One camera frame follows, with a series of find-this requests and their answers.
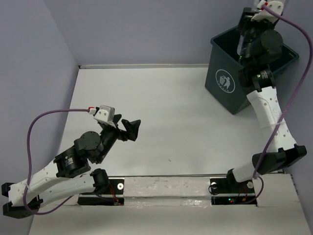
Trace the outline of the large clear unlabeled bottle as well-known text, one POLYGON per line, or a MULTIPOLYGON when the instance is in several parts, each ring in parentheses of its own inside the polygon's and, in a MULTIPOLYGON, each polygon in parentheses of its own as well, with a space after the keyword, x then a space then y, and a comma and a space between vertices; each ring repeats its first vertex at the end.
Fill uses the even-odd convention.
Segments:
POLYGON ((237 46, 237 54, 240 58, 242 58, 246 53, 246 43, 245 43, 245 36, 241 35, 239 38, 239 43, 237 46))

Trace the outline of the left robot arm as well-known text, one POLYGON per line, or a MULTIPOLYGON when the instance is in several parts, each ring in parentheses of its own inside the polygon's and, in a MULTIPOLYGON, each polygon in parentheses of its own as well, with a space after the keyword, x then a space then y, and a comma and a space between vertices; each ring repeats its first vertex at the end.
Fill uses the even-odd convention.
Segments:
POLYGON ((141 120, 128 121, 120 114, 111 122, 101 122, 102 131, 83 133, 69 149, 60 153, 46 167, 19 183, 4 183, 2 195, 8 203, 3 215, 22 219, 39 213, 51 202, 80 193, 103 194, 112 192, 104 169, 92 170, 90 164, 100 164, 117 140, 136 141, 141 120))

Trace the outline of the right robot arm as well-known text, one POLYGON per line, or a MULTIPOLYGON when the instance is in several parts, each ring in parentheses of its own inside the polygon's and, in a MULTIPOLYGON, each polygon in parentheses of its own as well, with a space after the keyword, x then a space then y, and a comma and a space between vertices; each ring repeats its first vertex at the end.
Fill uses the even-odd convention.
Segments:
POLYGON ((285 122, 277 97, 275 79, 270 63, 283 52, 282 36, 274 29, 283 14, 284 1, 261 0, 255 8, 243 9, 237 30, 241 87, 251 103, 263 136, 268 139, 264 150, 252 156, 247 164, 227 172, 225 186, 238 191, 244 182, 289 167, 307 154, 298 145, 285 122))

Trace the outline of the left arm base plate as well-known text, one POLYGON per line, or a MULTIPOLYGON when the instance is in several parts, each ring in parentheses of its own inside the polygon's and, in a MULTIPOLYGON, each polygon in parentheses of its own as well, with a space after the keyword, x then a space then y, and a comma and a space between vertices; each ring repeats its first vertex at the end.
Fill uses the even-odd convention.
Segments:
POLYGON ((79 194, 77 203, 80 206, 123 206, 124 181, 122 177, 110 177, 110 186, 103 194, 94 192, 79 194))

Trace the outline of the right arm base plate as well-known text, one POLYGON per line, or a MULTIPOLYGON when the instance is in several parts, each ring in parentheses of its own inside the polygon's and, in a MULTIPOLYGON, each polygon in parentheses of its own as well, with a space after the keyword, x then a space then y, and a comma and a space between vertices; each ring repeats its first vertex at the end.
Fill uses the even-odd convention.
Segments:
POLYGON ((230 185, 226 178, 210 178, 208 191, 211 194, 211 205, 256 205, 256 193, 251 180, 230 185))

